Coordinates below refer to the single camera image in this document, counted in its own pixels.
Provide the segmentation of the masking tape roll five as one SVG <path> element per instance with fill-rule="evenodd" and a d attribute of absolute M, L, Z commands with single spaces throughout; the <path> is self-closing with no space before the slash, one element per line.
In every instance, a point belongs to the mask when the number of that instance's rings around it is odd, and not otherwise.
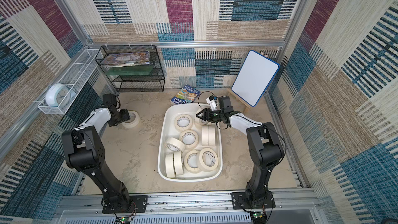
<path fill-rule="evenodd" d="M 164 146 L 173 152 L 177 152 L 177 151 L 184 152 L 184 150 L 186 148 L 186 145 L 182 141 L 180 141 L 176 138 L 173 138 L 173 137 L 168 138 L 165 141 Z"/>

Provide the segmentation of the masking tape roll three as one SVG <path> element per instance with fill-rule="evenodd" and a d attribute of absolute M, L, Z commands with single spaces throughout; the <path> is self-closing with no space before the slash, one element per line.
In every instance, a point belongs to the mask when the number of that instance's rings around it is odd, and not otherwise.
<path fill-rule="evenodd" d="M 127 129 L 136 127 L 140 123 L 140 120 L 141 120 L 138 112 L 136 112 L 136 111 L 129 111 L 129 116 L 130 116 L 130 119 L 122 123 L 122 125 Z"/>

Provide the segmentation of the masking tape roll one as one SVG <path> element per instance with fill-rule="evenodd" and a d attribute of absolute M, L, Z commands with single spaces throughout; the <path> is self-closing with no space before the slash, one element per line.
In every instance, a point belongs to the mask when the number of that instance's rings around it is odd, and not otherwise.
<path fill-rule="evenodd" d="M 175 118 L 175 128 L 179 132 L 190 130 L 193 126 L 193 120 L 189 115 L 182 114 Z"/>

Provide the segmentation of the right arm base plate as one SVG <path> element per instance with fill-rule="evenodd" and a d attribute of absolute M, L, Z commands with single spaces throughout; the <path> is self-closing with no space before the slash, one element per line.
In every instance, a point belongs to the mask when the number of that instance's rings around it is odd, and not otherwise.
<path fill-rule="evenodd" d="M 251 211 L 253 209 L 268 209 L 276 206 L 272 192 L 267 191 L 264 196 L 255 199 L 248 197 L 246 192 L 231 193 L 233 209 Z"/>

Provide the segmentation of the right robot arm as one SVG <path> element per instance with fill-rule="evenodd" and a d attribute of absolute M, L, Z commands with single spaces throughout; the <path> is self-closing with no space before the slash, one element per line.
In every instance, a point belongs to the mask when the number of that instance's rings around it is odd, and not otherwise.
<path fill-rule="evenodd" d="M 200 106 L 196 117 L 210 123 L 222 122 L 228 128 L 246 135 L 249 154 L 254 168 L 245 192 L 231 193 L 235 209 L 250 212 L 253 208 L 274 208 L 273 193 L 269 190 L 269 180 L 273 169 L 280 164 L 286 154 L 281 137 L 272 123 L 260 123 L 235 111 L 228 96 L 211 95 L 206 99 L 209 108 Z"/>

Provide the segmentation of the masking tape roll beneath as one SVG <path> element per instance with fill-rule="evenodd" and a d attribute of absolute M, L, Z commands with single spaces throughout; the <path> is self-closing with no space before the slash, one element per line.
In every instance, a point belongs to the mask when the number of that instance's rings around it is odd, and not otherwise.
<path fill-rule="evenodd" d="M 185 145 L 186 149 L 194 149 L 199 143 L 199 135 L 194 130 L 181 132 L 179 140 Z"/>

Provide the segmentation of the masking tape roll two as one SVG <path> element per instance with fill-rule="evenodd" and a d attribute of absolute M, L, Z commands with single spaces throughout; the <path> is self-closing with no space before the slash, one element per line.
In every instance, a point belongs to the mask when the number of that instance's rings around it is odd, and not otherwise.
<path fill-rule="evenodd" d="M 212 125 L 211 122 L 206 121 L 206 120 L 202 120 L 202 119 L 200 119 L 198 117 L 194 118 L 194 122 L 195 122 L 195 126 L 198 127 L 198 128 L 201 128 L 202 126 L 206 126 L 206 125 Z"/>

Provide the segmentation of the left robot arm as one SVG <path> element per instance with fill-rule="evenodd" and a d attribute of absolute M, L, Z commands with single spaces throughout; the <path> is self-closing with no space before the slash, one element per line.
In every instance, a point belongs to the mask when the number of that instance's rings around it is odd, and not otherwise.
<path fill-rule="evenodd" d="M 87 175 L 101 190 L 103 213 L 125 213 L 131 209 L 129 192 L 105 161 L 105 148 L 99 132 L 130 120 L 129 111 L 120 109 L 115 94 L 103 95 L 100 108 L 93 110 L 80 125 L 62 133 L 66 164 Z"/>

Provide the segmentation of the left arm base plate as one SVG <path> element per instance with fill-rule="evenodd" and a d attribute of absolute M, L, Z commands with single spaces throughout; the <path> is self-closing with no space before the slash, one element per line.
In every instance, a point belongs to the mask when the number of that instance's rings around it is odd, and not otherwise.
<path fill-rule="evenodd" d="M 103 214 L 144 213 L 147 207 L 147 195 L 116 196 L 102 199 Z"/>

